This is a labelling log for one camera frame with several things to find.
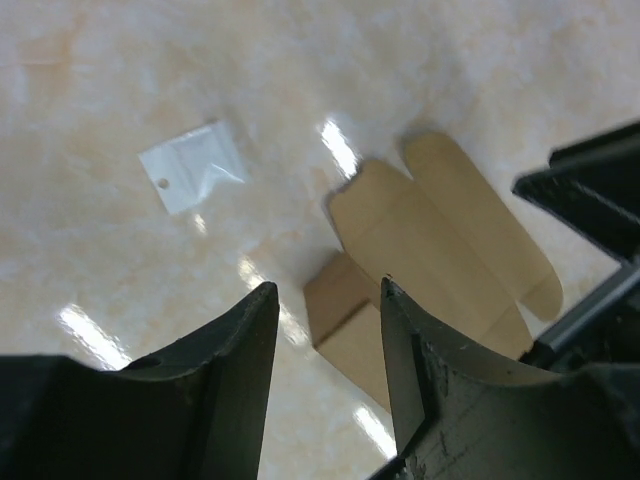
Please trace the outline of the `brown cardboard box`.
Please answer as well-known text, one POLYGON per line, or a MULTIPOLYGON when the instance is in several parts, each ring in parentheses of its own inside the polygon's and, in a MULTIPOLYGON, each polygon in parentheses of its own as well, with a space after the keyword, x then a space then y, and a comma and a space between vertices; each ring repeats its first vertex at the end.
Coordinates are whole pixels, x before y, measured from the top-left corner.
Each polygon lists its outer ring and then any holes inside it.
POLYGON ((415 135, 403 154, 404 170, 366 161, 331 196, 342 251, 303 290, 313 347, 383 408, 383 278, 513 359, 533 342, 525 315, 551 322, 563 304, 550 261, 454 139, 415 135))

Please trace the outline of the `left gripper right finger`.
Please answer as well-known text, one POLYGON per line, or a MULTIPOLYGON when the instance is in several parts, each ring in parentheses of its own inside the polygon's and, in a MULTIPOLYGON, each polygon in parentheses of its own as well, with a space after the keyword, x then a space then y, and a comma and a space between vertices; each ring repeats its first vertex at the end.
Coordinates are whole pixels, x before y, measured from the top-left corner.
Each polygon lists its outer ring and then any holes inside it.
POLYGON ((443 323, 390 279, 381 333, 396 456, 379 479, 635 479, 639 368, 556 373, 443 323))

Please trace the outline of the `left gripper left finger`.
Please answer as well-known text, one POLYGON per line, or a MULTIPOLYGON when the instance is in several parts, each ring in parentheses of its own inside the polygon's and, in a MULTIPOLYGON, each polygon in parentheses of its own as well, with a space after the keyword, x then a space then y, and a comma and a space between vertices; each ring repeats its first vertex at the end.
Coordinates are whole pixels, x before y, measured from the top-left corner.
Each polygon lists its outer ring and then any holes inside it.
POLYGON ((253 479, 278 330, 264 282, 118 371, 63 355, 1 360, 5 479, 253 479))

